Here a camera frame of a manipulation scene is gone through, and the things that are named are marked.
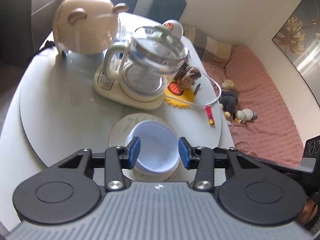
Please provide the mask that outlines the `person's right hand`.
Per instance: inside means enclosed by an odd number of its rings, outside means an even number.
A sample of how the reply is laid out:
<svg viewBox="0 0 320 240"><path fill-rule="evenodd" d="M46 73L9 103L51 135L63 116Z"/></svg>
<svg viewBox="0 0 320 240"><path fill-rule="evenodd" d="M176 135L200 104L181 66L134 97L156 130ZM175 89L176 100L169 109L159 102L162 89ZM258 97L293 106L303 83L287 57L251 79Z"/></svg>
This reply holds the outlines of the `person's right hand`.
<svg viewBox="0 0 320 240"><path fill-rule="evenodd" d="M304 209L298 218L298 223L305 228L311 228L317 222L318 218L319 205L311 198L307 198Z"/></svg>

